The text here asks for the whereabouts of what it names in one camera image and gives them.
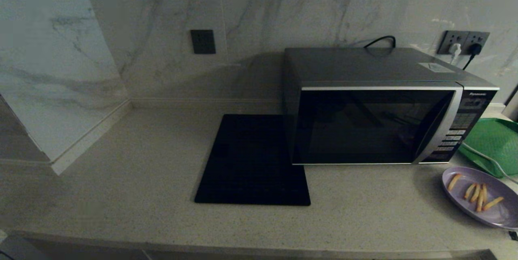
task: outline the marble backsplash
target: marble backsplash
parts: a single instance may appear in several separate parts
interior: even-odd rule
[[[400,47],[434,54],[445,30],[491,32],[468,71],[501,87],[494,102],[517,84],[518,0],[91,2],[134,98],[277,99],[286,47],[360,47],[391,34]],[[191,29],[213,29],[217,54],[194,55]]]
[[[0,93],[54,160],[127,99],[89,0],[0,0]]]

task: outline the silver microwave trim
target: silver microwave trim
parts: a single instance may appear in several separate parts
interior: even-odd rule
[[[442,142],[444,136],[450,129],[455,115],[461,104],[462,93],[464,87],[455,82],[410,82],[402,83],[403,85],[372,85],[372,86],[343,86],[343,87],[302,87],[302,91],[354,91],[354,90],[451,90],[454,91],[451,103],[446,109],[446,114],[439,123],[439,127],[435,130],[434,135],[422,149],[420,154],[416,154],[416,159],[411,163],[359,163],[359,164],[422,164],[422,161],[429,157]]]

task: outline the microwave window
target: microwave window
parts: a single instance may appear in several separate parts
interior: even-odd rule
[[[410,163],[452,91],[302,92],[303,163]]]

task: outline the french fry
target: french fry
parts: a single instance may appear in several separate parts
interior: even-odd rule
[[[487,203],[487,185],[485,183],[482,183],[482,195],[484,196],[482,204],[485,205]]]
[[[476,183],[475,185],[475,192],[473,193],[473,196],[470,199],[470,203],[474,203],[478,198],[480,194],[480,184]]]
[[[503,201],[503,197],[500,196],[500,197],[497,197],[494,201],[491,201],[490,203],[488,203],[487,205],[485,205],[482,210],[486,211],[488,209],[490,209],[492,206],[494,206],[495,204],[499,203],[500,201]]]
[[[475,188],[476,185],[477,185],[477,183],[473,183],[472,185],[470,185],[468,187],[468,190],[466,190],[466,194],[464,195],[464,199],[469,198],[469,196],[471,195],[471,192],[473,191],[473,188]]]
[[[453,189],[453,187],[455,186],[455,183],[457,183],[457,180],[459,180],[459,178],[462,176],[462,174],[460,173],[457,173],[452,181],[450,181],[450,184],[448,185],[448,191],[451,191]]]
[[[479,198],[477,200],[477,212],[481,212],[482,211],[482,203],[484,201],[484,192],[481,191],[480,194],[479,194]]]

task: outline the countertop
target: countertop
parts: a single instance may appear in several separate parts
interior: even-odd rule
[[[490,249],[499,260],[518,257],[507,231],[446,197],[440,177],[468,164],[459,154],[439,165],[305,166],[309,207],[194,203],[224,113],[276,110],[133,109],[60,177],[4,174],[0,228],[138,249],[344,258]]]

